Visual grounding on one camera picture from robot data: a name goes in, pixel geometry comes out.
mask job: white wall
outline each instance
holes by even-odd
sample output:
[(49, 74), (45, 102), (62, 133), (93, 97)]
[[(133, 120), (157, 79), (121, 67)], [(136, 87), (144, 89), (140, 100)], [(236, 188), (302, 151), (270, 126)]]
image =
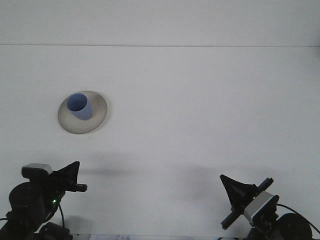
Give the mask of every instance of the white wall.
[(0, 0), (1, 44), (319, 46), (318, 0)]
[[(318, 46), (319, 1), (0, 3), (0, 216), (23, 165), (80, 161), (88, 191), (62, 201), (73, 233), (245, 236), (243, 217), (221, 228), (220, 174), (272, 177), (281, 203), (319, 222), (319, 47), (54, 46)], [(74, 135), (57, 112), (81, 90), (109, 112)]]

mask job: black cable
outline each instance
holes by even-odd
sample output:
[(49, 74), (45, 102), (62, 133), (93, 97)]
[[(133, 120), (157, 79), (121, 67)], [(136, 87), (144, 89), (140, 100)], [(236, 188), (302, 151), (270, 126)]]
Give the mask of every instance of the black cable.
[(62, 218), (62, 227), (63, 227), (63, 230), (64, 230), (65, 229), (65, 217), (64, 217), (64, 213), (62, 212), (62, 208), (61, 208), (60, 203), (58, 204), (58, 206), (59, 206), (59, 209), (60, 209), (61, 218)]
[(299, 216), (303, 217), (303, 218), (314, 228), (314, 230), (316, 230), (316, 231), (320, 234), (319, 229), (316, 228), (315, 225), (313, 225), (308, 219), (306, 219), (304, 216), (302, 216), (302, 215), (301, 215), (300, 213), (298, 213), (297, 211), (295, 211), (295, 210), (293, 210), (292, 208), (290, 208), (290, 207), (288, 207), (288, 206), (286, 206), (286, 205), (283, 205), (283, 204), (277, 203), (276, 205), (277, 205), (277, 206), (280, 206), (280, 207), (283, 207), (283, 208), (285, 208), (285, 209), (289, 209), (289, 210), (292, 211), (293, 213), (298, 214)]

